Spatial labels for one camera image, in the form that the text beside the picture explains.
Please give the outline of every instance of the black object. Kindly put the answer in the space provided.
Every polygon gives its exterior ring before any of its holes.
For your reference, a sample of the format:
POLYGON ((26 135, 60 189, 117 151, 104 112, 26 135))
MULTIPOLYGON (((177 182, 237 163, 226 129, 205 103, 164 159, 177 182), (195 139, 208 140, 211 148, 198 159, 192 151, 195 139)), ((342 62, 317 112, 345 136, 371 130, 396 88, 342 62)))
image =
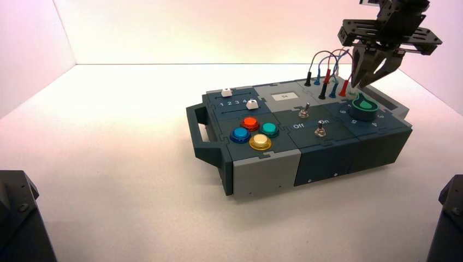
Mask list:
POLYGON ((311 86, 311 85, 310 85, 310 80, 311 80, 311 79, 312 79, 312 72, 309 71, 309 72, 307 73, 307 79, 305 80, 305 84, 304 84, 304 85, 305 85, 305 86, 311 86))
POLYGON ((442 212, 428 262, 463 261, 463 175, 455 175, 439 195, 442 212))
POLYGON ((0 171, 0 261, 57 261, 35 199, 39 193, 23 171, 0 171))
POLYGON ((418 27, 426 17, 423 12, 429 7, 428 0, 373 2, 379 3, 377 20, 343 20, 338 33, 343 46, 354 46, 353 87, 359 84, 363 88, 396 71, 406 52, 430 55, 442 44, 431 30, 418 27), (401 45, 414 49, 404 49, 401 45), (384 65, 375 72, 383 61, 384 65))
POLYGON ((187 108, 187 118, 191 141, 193 142, 194 155, 217 167, 222 180, 225 195, 233 194, 233 162, 228 153, 227 146, 221 142, 203 142, 198 124, 206 125, 209 139, 216 140, 214 131, 211 130, 213 117, 210 117, 207 108, 203 104, 193 105, 187 108))
POLYGON ((327 94, 327 86, 328 83, 323 83, 322 91, 320 92, 320 95, 318 96, 319 99, 326 99, 326 94, 327 94))
POLYGON ((360 0, 360 4, 377 5, 379 4, 379 0, 360 0))

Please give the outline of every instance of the blue button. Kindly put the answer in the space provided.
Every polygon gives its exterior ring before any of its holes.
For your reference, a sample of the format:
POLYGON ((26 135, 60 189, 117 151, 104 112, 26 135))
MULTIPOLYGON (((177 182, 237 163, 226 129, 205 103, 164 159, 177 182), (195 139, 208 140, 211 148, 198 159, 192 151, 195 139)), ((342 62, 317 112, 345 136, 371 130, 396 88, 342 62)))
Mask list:
POLYGON ((246 128, 239 127, 235 128, 233 132, 230 134, 230 139, 239 144, 244 144, 249 141, 249 138, 251 137, 251 133, 246 128))
POLYGON ((233 134, 235 135, 236 138, 246 138, 248 131, 246 128, 239 127, 233 131, 233 134))

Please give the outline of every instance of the white table surface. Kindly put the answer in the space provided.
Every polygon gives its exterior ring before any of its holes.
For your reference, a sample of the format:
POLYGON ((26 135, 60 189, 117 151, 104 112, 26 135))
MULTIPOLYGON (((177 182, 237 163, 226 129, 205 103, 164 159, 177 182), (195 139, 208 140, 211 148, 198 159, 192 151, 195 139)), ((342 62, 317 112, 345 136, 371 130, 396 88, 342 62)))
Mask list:
POLYGON ((236 201, 194 157, 185 108, 202 94, 306 70, 78 65, 0 120, 0 169, 37 185, 60 261, 425 261, 463 117, 400 71, 374 84, 410 108, 394 164, 236 201))

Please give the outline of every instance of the red probe plug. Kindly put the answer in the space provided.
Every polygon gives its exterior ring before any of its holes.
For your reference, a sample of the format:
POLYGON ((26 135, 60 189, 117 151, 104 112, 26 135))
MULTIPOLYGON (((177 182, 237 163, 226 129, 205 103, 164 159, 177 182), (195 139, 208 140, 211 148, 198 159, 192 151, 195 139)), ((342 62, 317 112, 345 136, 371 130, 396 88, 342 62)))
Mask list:
POLYGON ((325 76, 325 81, 323 81, 324 84, 328 84, 330 82, 330 76, 331 76, 331 69, 328 68, 327 75, 325 76))
POLYGON ((341 97, 345 97, 346 96, 346 89, 347 89, 347 85, 349 85, 349 80, 344 80, 344 85, 342 85, 342 89, 341 91, 339 92, 339 96, 341 97))

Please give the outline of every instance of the wire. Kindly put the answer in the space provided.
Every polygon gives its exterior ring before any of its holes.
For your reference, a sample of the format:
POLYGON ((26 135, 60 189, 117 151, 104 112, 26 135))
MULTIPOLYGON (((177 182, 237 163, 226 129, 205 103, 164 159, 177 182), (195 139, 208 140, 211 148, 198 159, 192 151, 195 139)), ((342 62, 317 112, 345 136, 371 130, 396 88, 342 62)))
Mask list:
MULTIPOLYGON (((344 49, 336 49, 336 50, 333 50, 333 52, 336 52, 336 51, 339 51, 339 54, 343 51, 344 49)), ((349 53, 349 50, 347 50, 347 53, 344 53, 342 56, 340 56, 339 60, 341 60, 341 57, 343 57, 345 54, 348 54, 350 57, 351 57, 351 61, 352 61, 352 66, 353 66, 353 63, 354 63, 354 58, 352 57, 351 53, 349 53)), ((352 75, 354 74, 354 71, 353 71, 353 68, 351 70, 351 75, 349 76, 349 78, 347 79, 347 81, 350 81, 351 78, 352 78, 352 75)))
POLYGON ((330 54, 330 57, 333 56, 334 59, 336 59, 336 63, 337 63, 337 57, 330 51, 327 51, 327 50, 323 50, 323 51, 320 51, 318 53, 316 53, 315 55, 313 55, 313 58, 312 58, 312 62, 310 63, 310 67, 308 68, 308 71, 310 72, 310 70, 312 69, 312 65, 313 65, 313 61, 315 60, 315 57, 319 54, 319 53, 329 53, 330 54))
MULTIPOLYGON (((341 49, 341 51, 344 51, 344 53, 343 53, 343 54, 340 54, 339 56, 337 56, 337 58, 338 58, 339 60, 341 59, 341 57, 343 57, 344 55, 346 55, 346 54, 349 52, 349 50, 344 50, 344 49, 341 49)), ((322 64, 323 61, 325 61, 325 59, 327 59, 327 58, 328 58, 328 59, 331 59, 331 56, 326 56, 326 57, 324 57, 324 58, 320 61, 320 63, 318 63, 318 69, 319 69, 319 70, 320 70, 321 64, 322 64)), ((333 74, 332 74, 332 76, 334 76, 334 74, 336 73, 336 71, 339 69, 339 64, 338 64, 338 62, 339 62, 339 61, 336 61, 336 64, 335 64, 335 66, 334 66, 334 68, 333 68, 333 74)))

